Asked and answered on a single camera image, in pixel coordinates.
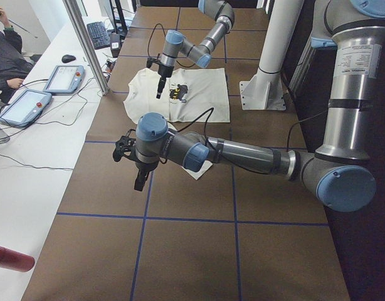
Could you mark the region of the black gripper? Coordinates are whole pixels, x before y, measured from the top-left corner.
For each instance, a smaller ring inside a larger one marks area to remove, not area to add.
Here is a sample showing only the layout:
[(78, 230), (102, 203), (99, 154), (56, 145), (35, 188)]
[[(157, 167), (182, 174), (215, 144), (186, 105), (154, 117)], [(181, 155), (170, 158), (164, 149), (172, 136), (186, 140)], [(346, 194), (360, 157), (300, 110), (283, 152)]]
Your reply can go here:
[(139, 171), (134, 182), (134, 189), (136, 191), (143, 191), (145, 183), (149, 177), (149, 173), (154, 170), (154, 164), (136, 162), (135, 165)]
[(162, 62), (159, 62), (158, 74), (161, 77), (157, 86), (156, 98), (160, 99), (166, 84), (166, 78), (170, 78), (172, 76), (172, 66), (168, 66)]

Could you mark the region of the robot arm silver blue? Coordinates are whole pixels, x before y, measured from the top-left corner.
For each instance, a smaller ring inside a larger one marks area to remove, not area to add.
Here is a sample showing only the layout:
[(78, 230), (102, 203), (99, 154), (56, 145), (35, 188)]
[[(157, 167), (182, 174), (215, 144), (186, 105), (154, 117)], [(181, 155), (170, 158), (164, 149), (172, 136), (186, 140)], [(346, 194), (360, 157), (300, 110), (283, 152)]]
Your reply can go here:
[(200, 1), (198, 9), (206, 16), (213, 19), (216, 24), (198, 45), (190, 42), (180, 32), (169, 30), (166, 34), (163, 51), (158, 58), (149, 58), (147, 67), (153, 63), (158, 64), (160, 79), (157, 86), (156, 98), (160, 99), (166, 80), (172, 76), (178, 54), (183, 54), (200, 68), (206, 68), (211, 61), (211, 54), (215, 47), (235, 23), (235, 14), (232, 6), (227, 1)]
[(205, 161), (229, 163), (259, 174), (299, 180), (325, 206), (356, 211), (375, 195), (376, 181), (364, 167), (365, 134), (385, 42), (385, 1), (317, 1), (313, 47), (337, 48), (323, 144), (314, 153), (279, 151), (195, 133), (180, 134), (158, 113), (140, 118), (130, 141), (141, 191), (160, 159), (190, 171)]

